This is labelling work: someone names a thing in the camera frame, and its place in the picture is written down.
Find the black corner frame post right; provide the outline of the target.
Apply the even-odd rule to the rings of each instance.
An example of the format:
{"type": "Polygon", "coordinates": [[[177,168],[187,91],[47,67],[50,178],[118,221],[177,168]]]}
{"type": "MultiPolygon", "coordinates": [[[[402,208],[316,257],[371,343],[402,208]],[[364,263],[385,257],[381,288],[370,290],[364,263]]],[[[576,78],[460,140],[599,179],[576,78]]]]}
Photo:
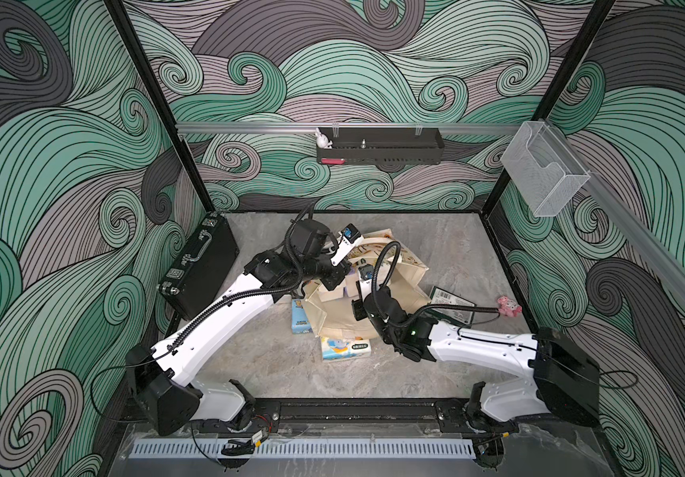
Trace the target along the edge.
{"type": "MultiPolygon", "coordinates": [[[[550,123],[549,117],[551,117],[557,101],[559,101],[569,83],[576,76],[578,69],[614,5],[613,1],[596,1],[593,4],[571,46],[568,48],[562,65],[558,68],[552,83],[543,95],[530,121],[543,120],[550,123]]],[[[481,210],[481,218],[486,225],[491,222],[495,210],[501,203],[503,194],[510,185],[515,186],[505,171],[505,167],[503,167],[503,172],[499,180],[497,180],[495,188],[491,191],[489,198],[485,201],[483,210],[481,210]]]]}

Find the black briefcase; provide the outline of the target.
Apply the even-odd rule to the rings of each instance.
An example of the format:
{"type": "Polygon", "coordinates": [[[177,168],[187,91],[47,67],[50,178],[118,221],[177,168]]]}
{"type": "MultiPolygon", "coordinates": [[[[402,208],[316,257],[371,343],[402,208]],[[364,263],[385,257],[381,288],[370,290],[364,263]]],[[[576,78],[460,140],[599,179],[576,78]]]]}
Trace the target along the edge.
{"type": "Polygon", "coordinates": [[[173,260],[157,290],[184,320],[191,320],[217,298],[239,254],[227,218],[208,214],[173,260]]]}

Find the green tissue pack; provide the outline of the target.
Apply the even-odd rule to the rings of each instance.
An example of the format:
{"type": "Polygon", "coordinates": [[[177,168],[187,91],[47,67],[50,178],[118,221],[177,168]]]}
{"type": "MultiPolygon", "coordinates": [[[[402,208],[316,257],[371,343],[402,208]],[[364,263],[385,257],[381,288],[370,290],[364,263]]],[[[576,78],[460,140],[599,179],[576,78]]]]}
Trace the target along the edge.
{"type": "MultiPolygon", "coordinates": [[[[432,304],[448,304],[474,307],[475,304],[459,295],[453,294],[438,286],[433,286],[429,294],[432,304]]],[[[475,319],[475,313],[471,311],[453,310],[445,308],[435,308],[428,310],[427,313],[435,318],[448,321],[454,324],[471,325],[475,319]]]]}

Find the black corner frame post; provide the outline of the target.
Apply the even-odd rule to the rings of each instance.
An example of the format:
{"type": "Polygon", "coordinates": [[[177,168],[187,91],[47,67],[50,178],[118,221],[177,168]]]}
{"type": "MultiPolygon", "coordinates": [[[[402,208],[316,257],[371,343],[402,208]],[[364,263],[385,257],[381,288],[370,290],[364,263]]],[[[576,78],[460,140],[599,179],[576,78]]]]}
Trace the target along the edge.
{"type": "MultiPolygon", "coordinates": [[[[549,117],[551,117],[557,101],[559,101],[569,83],[576,76],[578,69],[614,5],[613,1],[596,1],[593,4],[571,46],[568,48],[562,65],[558,68],[552,83],[543,95],[530,121],[543,120],[550,123],[549,117]]],[[[483,210],[481,210],[481,218],[486,225],[491,222],[495,210],[501,203],[503,194],[510,185],[515,186],[505,171],[505,167],[503,167],[503,172],[499,180],[497,180],[495,188],[491,191],[489,198],[485,201],[483,210]]]]}
{"type": "Polygon", "coordinates": [[[215,206],[213,205],[205,183],[199,174],[197,163],[194,160],[188,144],[179,136],[173,111],[165,99],[163,90],[153,73],[151,62],[149,61],[140,37],[133,26],[125,3],[120,0],[104,0],[104,4],[144,87],[149,93],[153,108],[163,124],[163,129],[171,141],[171,145],[193,186],[194,192],[199,198],[199,202],[201,202],[201,205],[207,213],[214,213],[215,206]]]}

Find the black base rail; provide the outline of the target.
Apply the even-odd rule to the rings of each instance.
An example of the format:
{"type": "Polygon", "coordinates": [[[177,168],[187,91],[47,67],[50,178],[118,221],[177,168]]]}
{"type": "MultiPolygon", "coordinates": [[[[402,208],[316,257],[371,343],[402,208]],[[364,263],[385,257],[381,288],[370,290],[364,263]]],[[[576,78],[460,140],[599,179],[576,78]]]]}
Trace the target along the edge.
{"type": "Polygon", "coordinates": [[[255,403],[250,429],[269,429],[278,433],[310,425],[421,425],[440,433],[479,433],[466,413],[467,403],[456,397],[262,397],[255,403]]]}

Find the aluminium wall rail right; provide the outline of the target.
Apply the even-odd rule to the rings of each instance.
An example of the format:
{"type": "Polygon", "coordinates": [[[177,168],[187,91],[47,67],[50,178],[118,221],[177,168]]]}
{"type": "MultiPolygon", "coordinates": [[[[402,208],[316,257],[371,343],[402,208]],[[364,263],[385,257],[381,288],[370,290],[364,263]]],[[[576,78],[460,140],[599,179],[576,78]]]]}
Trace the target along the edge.
{"type": "Polygon", "coordinates": [[[636,126],[638,140],[622,143],[553,131],[590,171],[590,194],[685,311],[685,135],[636,126]]]}

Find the blue dog tissue pack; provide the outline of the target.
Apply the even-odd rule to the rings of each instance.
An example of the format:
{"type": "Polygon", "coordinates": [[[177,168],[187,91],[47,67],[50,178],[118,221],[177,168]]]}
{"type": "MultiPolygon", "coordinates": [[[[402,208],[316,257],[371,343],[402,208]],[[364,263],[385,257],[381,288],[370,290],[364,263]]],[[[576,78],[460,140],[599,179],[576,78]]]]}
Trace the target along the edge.
{"type": "Polygon", "coordinates": [[[293,334],[312,333],[312,325],[303,307],[302,300],[293,299],[291,304],[291,330],[293,334]]]}

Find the black wall shelf tray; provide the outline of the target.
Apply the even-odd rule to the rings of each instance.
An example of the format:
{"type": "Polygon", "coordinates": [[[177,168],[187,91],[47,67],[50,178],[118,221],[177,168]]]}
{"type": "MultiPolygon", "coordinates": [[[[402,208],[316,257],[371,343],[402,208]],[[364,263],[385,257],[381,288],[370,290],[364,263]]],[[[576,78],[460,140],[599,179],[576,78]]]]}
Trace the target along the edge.
{"type": "Polygon", "coordinates": [[[393,169],[406,165],[439,164],[446,151],[437,128],[423,126],[322,127],[334,143],[331,149],[316,147],[322,165],[373,165],[393,169]]]}

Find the pink toy figure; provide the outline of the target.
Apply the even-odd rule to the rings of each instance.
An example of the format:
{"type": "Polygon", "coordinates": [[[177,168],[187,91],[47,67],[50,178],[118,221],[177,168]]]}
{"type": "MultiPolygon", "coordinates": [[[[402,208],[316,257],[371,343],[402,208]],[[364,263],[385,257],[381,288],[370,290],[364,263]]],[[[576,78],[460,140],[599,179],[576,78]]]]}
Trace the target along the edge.
{"type": "Polygon", "coordinates": [[[499,314],[506,317],[516,317],[522,313],[522,307],[508,296],[501,296],[497,300],[497,305],[499,306],[499,314]]]}

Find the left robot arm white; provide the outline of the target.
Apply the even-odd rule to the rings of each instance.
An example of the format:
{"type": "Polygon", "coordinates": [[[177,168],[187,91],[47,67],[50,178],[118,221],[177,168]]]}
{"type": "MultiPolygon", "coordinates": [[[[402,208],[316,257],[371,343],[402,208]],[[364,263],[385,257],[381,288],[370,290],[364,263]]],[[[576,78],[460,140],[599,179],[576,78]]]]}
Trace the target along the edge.
{"type": "Polygon", "coordinates": [[[236,431],[250,427],[254,397],[236,380],[203,385],[199,371],[240,328],[305,282],[339,286],[351,268],[348,255],[362,241],[354,225],[335,233],[298,217],[282,246],[256,254],[225,294],[181,330],[153,347],[133,347],[126,356],[129,388],[157,434],[171,435],[193,421],[221,421],[236,431]]]}

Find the black corner frame post left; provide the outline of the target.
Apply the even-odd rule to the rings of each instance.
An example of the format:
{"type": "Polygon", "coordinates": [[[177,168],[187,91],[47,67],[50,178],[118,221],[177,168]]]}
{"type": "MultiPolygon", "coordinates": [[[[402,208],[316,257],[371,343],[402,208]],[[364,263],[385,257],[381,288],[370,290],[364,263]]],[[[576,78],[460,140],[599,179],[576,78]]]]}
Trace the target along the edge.
{"type": "Polygon", "coordinates": [[[144,87],[149,93],[153,108],[163,124],[163,129],[171,141],[171,145],[193,186],[194,192],[199,198],[199,202],[201,202],[201,205],[207,213],[214,213],[215,206],[213,205],[205,183],[199,174],[197,163],[194,160],[188,144],[179,136],[173,111],[165,99],[163,90],[153,73],[151,62],[149,61],[140,37],[133,26],[125,3],[120,0],[104,0],[104,4],[144,87]]]}

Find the floral canvas tote bag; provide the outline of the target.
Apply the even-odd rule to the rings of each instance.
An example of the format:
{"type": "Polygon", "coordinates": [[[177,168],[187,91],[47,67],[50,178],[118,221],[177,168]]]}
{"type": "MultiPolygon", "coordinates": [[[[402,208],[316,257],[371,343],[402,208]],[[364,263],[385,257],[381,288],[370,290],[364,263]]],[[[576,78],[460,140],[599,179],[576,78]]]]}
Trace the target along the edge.
{"type": "MultiPolygon", "coordinates": [[[[371,279],[361,271],[375,266],[384,246],[395,240],[392,230],[366,233],[363,242],[347,256],[351,270],[334,290],[328,290],[315,279],[305,285],[303,309],[314,335],[330,339],[375,339],[378,333],[368,318],[354,318],[352,302],[371,291],[371,279]]],[[[428,266],[402,246],[398,260],[388,252],[377,274],[377,287],[387,286],[391,296],[408,313],[430,302],[419,283],[429,270],[428,266]]]]}

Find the clear acrylic wall box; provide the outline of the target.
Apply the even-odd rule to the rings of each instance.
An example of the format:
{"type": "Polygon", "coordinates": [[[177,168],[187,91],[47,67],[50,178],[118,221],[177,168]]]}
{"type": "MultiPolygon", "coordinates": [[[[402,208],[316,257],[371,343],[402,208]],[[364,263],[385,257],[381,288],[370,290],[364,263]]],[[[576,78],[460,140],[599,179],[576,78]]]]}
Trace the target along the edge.
{"type": "Polygon", "coordinates": [[[557,216],[591,178],[562,131],[543,120],[519,127],[501,163],[536,218],[557,216]]]}

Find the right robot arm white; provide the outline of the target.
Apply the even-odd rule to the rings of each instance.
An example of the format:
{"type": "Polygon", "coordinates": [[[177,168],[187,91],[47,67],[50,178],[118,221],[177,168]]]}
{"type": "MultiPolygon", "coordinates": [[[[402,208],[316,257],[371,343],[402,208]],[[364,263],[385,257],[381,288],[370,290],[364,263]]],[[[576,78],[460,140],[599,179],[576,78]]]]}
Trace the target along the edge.
{"type": "Polygon", "coordinates": [[[357,284],[356,320],[367,319],[384,343],[419,363],[458,362],[509,374],[500,384],[473,388],[471,411],[491,423],[554,415],[561,421],[599,423],[600,367],[564,333],[541,328],[534,334],[477,331],[430,315],[425,305],[407,313],[385,286],[357,284]]]}

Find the white rabbit figurine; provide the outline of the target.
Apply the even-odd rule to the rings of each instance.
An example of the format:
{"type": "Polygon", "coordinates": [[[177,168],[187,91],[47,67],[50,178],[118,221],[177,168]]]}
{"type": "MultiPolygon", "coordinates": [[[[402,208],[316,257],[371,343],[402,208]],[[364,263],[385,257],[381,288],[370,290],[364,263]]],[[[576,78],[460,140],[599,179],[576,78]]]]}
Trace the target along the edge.
{"type": "Polygon", "coordinates": [[[319,149],[331,149],[334,144],[332,140],[325,135],[319,128],[314,131],[314,136],[316,137],[316,146],[319,149]]]}

